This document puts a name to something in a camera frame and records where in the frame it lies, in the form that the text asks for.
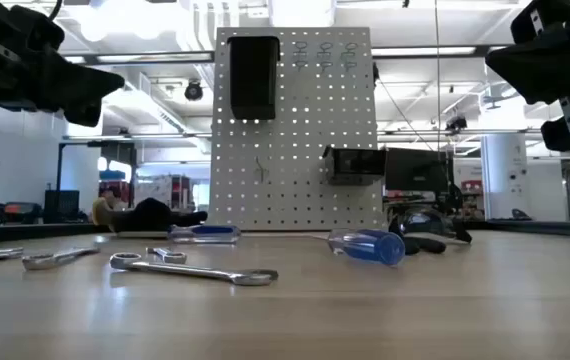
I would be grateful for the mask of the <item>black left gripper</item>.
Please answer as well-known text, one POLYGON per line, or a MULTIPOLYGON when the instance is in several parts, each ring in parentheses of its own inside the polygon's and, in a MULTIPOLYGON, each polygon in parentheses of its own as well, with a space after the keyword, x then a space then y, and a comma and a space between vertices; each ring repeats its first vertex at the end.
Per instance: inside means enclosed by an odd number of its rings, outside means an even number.
POLYGON ((43 14, 0 3, 0 107, 52 110, 40 95, 63 108, 69 123, 97 126, 103 98, 123 88, 125 81, 120 75, 71 63, 56 52, 64 40, 63 30, 54 23, 62 4, 55 0, 51 12, 43 14))

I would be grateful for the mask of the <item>small silver combination wrench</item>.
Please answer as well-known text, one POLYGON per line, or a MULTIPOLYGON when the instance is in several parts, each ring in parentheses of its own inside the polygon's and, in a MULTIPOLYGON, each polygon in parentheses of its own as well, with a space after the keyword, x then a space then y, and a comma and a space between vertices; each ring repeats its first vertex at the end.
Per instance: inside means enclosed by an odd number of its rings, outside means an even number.
POLYGON ((185 253, 172 251, 169 248, 148 247, 146 251, 148 254, 159 256, 165 263, 185 264, 187 260, 185 253))

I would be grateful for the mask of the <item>small blue-handled screwdriver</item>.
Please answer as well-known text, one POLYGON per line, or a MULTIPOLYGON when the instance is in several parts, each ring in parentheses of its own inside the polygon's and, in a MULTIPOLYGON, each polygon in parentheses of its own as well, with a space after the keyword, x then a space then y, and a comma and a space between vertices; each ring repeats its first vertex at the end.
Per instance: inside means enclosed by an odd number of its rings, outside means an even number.
POLYGON ((181 244, 230 244, 234 245, 241 237, 235 226, 198 225, 193 227, 174 226, 168 238, 181 244))

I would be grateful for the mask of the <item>large silver combination wrench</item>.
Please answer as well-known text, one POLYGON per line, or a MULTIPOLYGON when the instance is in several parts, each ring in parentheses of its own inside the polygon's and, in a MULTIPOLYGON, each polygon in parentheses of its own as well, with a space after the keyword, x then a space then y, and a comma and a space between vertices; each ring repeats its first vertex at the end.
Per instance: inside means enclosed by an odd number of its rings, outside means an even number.
POLYGON ((232 271, 175 263, 149 262, 143 261, 142 257, 136 253, 115 253, 110 257, 109 264, 116 270, 178 274, 216 279, 239 286, 265 286, 270 285, 279 278, 279 273, 276 270, 247 269, 232 271))

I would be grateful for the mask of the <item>large blue-handled screwdriver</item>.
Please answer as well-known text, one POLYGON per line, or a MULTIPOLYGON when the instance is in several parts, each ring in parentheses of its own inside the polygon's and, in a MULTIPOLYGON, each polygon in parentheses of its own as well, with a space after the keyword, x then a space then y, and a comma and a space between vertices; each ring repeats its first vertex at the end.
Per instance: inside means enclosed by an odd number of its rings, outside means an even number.
POLYGON ((334 229, 324 240, 335 255, 346 255, 386 266, 398 265, 406 255, 402 238, 381 230, 334 229))

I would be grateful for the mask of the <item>white round pillar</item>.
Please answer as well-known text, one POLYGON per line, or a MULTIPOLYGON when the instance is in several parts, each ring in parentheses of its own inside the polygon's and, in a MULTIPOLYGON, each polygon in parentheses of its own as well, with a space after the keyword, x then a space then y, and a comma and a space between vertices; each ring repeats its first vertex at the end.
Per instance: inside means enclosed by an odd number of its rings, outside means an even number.
POLYGON ((481 141, 485 219, 514 218, 529 211, 528 170, 522 133, 485 135, 481 141))

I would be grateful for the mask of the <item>black orange device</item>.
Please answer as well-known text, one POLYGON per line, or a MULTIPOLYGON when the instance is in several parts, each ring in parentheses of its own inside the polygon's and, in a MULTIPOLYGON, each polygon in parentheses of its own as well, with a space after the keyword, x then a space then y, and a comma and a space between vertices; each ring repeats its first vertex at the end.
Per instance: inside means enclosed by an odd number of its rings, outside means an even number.
POLYGON ((4 206, 7 223, 38 224, 42 215, 42 207, 37 203, 8 202, 4 206))

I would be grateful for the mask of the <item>black work glove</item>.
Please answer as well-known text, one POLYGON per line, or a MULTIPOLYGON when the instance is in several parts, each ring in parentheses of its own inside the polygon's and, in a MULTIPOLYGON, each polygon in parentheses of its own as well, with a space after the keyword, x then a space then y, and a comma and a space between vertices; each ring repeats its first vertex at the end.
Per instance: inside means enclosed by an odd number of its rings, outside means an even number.
POLYGON ((168 231, 172 226, 197 226, 207 219, 207 212, 174 212, 154 198, 141 201, 131 210, 115 210, 103 197, 92 204, 93 223, 97 226, 107 226, 114 233, 168 231))

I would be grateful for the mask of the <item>black monitor back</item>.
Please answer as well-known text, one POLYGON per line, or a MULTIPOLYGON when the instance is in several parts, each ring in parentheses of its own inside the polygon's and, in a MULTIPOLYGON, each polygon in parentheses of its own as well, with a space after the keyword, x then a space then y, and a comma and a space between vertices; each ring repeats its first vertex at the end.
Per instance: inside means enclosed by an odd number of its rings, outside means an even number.
POLYGON ((452 165, 445 152, 389 148, 385 189, 393 191, 446 192, 452 165))

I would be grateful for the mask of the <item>tall black plastic bin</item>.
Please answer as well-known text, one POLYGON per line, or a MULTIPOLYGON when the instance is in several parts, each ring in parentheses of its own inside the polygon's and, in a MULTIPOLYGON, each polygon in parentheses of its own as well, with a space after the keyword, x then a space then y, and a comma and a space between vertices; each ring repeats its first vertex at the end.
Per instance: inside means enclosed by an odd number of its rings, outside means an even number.
POLYGON ((280 41, 274 36, 228 40, 230 106, 241 120, 276 118, 276 77, 280 41))

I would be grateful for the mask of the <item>metal pegboard hook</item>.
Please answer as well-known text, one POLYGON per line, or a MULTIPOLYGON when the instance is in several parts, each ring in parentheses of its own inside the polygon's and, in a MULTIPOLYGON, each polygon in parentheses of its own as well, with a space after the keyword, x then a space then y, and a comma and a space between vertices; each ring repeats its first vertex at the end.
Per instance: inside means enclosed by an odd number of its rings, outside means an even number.
POLYGON ((269 176, 268 168, 261 162, 258 156, 255 157, 255 170, 254 172, 257 175, 257 180, 259 184, 263 184, 269 176))

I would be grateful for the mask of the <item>short black plastic bin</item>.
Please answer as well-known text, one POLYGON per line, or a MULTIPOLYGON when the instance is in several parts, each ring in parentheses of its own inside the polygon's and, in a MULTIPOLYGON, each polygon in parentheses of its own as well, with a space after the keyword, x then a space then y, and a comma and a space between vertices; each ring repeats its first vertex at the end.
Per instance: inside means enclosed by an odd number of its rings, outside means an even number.
POLYGON ((366 186, 385 174, 386 152, 327 146, 322 158, 326 181, 338 186, 366 186))

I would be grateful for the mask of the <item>white metal pegboard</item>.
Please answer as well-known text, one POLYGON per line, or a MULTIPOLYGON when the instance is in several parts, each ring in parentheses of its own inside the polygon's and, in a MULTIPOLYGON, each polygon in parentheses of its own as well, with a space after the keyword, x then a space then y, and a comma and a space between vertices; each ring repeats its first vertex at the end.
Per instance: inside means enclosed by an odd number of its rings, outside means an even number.
POLYGON ((326 181, 327 146, 375 150, 377 122, 373 59, 367 27, 221 27, 215 50, 208 221, 255 231, 383 228, 381 181, 338 186, 326 181), (276 118, 236 119, 230 106, 228 40, 274 36, 280 41, 276 118), (293 66, 294 43, 308 43, 308 65, 293 66), (331 42, 333 66, 317 63, 319 45, 331 42), (346 73, 344 46, 358 44, 358 66, 346 73), (268 168, 259 184, 255 157, 268 168))

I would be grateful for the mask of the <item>black desk frame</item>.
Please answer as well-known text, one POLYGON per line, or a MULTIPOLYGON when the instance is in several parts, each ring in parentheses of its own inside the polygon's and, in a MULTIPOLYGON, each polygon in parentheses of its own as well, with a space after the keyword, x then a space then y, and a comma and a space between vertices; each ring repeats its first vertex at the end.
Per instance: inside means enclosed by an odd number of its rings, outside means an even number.
POLYGON ((73 192, 79 202, 85 198, 92 201, 98 194, 98 159, 104 150, 107 150, 108 162, 124 162, 132 171, 136 170, 137 151, 132 142, 115 139, 64 140, 58 146, 54 199, 60 202, 64 194, 73 192))

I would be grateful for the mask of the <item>black aluminium table frame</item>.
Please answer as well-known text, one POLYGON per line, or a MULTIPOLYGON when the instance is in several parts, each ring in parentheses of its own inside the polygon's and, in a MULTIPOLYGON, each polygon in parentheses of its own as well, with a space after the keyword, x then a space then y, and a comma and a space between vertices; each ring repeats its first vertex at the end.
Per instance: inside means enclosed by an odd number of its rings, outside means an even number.
MULTIPOLYGON (((545 222, 524 220, 465 221, 463 227, 468 231, 487 230, 517 233, 534 233, 570 236, 569 222, 545 222)), ((108 233, 105 226, 83 224, 41 224, 0 226, 0 242, 90 235, 108 233)))

